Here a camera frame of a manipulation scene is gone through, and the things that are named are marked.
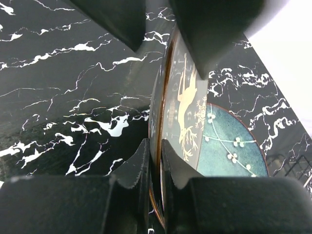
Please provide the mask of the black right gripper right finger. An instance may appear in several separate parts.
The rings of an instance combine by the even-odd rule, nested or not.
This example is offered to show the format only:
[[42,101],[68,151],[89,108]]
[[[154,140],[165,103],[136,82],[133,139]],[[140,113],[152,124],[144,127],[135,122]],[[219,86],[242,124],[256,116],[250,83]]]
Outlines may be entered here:
[[168,234],[309,234],[312,201],[289,177],[204,177],[162,141]]

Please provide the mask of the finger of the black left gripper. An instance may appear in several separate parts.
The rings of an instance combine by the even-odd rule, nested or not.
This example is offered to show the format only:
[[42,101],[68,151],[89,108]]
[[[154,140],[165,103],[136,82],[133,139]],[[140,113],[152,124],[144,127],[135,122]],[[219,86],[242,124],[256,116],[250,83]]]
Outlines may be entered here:
[[70,4],[136,52],[146,32],[144,0],[71,0]]
[[262,13],[263,0],[171,0],[170,6],[202,79]]

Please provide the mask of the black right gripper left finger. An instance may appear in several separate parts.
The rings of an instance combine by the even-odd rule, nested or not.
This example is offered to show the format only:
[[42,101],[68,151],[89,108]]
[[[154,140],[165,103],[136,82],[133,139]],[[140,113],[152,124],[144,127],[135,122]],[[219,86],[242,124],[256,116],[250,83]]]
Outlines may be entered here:
[[15,176],[0,190],[3,234],[145,234],[150,142],[107,176]]

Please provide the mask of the grey reindeer snowflake plate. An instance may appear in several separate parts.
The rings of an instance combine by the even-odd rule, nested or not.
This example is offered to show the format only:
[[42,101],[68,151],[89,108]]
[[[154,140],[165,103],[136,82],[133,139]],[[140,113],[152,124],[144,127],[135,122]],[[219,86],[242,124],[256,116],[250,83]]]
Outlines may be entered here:
[[150,199],[162,226],[165,219],[161,141],[168,140],[180,158],[197,168],[207,88],[207,80],[201,79],[178,26],[174,26],[155,79],[148,130],[152,158]]

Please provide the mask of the dark teal glazed plate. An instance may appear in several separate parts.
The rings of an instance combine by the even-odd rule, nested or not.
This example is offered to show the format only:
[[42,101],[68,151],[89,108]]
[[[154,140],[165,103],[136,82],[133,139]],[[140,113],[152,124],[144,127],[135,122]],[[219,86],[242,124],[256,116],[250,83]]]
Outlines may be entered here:
[[264,154],[247,127],[229,111],[206,106],[196,170],[204,176],[268,177]]

